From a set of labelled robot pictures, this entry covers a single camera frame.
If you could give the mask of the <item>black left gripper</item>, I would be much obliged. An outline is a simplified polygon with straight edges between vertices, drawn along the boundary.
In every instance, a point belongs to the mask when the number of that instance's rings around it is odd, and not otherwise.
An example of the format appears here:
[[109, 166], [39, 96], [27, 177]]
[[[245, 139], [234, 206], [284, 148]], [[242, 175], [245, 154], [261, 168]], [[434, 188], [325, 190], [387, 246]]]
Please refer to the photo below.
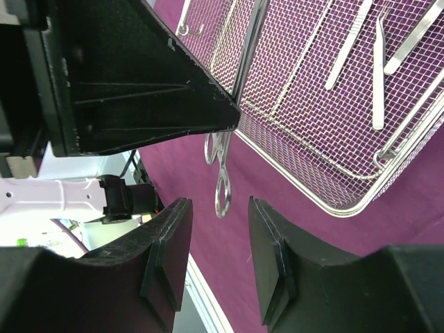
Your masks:
[[38, 176], [56, 135], [40, 13], [1, 14], [1, 176]]

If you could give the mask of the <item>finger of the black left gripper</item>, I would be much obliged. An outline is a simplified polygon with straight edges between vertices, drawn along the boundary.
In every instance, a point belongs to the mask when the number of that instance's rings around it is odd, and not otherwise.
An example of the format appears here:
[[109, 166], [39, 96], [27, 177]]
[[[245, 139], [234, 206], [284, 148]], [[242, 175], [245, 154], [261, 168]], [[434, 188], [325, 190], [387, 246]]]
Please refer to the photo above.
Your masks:
[[46, 1], [58, 157], [235, 129], [234, 99], [147, 1]]

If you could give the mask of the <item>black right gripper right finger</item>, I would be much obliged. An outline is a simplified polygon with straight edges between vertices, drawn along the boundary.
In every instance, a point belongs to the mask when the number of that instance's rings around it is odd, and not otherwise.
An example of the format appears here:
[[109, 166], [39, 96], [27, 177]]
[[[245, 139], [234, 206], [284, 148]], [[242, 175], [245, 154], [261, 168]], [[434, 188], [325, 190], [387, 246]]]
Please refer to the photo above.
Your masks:
[[269, 332], [442, 332], [443, 247], [390, 245], [360, 257], [248, 203], [261, 322]]

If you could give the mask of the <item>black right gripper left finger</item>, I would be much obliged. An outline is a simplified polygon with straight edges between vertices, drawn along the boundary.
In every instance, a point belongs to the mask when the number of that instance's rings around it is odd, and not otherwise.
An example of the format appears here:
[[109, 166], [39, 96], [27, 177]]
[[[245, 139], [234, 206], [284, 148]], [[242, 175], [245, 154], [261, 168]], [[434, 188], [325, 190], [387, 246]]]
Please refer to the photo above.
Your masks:
[[68, 259], [41, 247], [1, 249], [2, 332], [171, 332], [182, 306], [193, 203]]

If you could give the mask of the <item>purple cloth wrap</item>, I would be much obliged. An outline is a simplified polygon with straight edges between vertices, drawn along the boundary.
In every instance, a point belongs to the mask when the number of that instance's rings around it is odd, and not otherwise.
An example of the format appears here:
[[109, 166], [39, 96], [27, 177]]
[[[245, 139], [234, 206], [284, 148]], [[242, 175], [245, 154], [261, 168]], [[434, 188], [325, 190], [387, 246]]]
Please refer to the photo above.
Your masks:
[[356, 255], [388, 244], [443, 243], [443, 126], [394, 183], [358, 214], [328, 214], [292, 185], [235, 133], [227, 169], [228, 213], [218, 218], [214, 190], [219, 168], [205, 162], [202, 135], [141, 150], [165, 204], [179, 196], [194, 203], [191, 256], [235, 332], [264, 332], [248, 227], [250, 197], [266, 200], [300, 228]]

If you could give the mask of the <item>steel probe rod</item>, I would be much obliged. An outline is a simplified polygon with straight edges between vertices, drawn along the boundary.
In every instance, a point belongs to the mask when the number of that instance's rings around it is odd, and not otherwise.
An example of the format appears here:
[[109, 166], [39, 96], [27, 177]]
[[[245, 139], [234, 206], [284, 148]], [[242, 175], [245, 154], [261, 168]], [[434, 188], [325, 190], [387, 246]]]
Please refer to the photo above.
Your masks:
[[381, 12], [375, 23], [375, 41], [373, 43], [373, 105], [372, 127], [374, 130], [384, 128], [384, 66], [386, 61], [386, 38], [383, 21], [385, 12]]

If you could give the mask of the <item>metal mesh instrument tray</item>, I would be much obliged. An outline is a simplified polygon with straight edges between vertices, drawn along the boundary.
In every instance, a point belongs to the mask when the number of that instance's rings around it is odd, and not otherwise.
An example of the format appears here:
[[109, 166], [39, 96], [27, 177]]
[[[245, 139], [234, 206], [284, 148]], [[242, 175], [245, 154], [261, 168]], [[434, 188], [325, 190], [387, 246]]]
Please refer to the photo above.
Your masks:
[[432, 1], [373, 1], [331, 90], [334, 61], [362, 1], [186, 1], [176, 33], [230, 93], [237, 135], [321, 209], [360, 213], [443, 125], [443, 11], [393, 75], [384, 128], [372, 127], [373, 43], [386, 61]]

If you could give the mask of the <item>steel tweezers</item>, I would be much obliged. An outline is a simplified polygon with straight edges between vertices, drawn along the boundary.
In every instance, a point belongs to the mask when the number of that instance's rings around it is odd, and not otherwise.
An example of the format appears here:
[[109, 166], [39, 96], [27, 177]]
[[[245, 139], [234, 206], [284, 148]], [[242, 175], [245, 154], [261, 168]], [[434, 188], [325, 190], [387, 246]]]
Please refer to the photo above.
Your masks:
[[418, 20], [414, 28], [405, 37], [393, 56], [384, 66], [386, 75], [393, 75], [408, 58], [409, 54], [415, 49], [425, 33], [432, 24], [438, 19], [443, 11], [443, 0], [435, 0], [427, 7], [425, 13]]

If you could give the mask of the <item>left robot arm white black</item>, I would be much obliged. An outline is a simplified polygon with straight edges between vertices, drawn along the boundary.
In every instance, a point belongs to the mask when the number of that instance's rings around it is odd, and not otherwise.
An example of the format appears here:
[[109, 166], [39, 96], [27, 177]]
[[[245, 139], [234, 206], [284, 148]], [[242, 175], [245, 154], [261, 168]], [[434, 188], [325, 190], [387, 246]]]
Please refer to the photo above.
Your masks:
[[147, 1], [1, 2], [1, 215], [130, 218], [148, 187], [38, 178], [57, 157], [107, 156], [234, 130], [234, 99]]

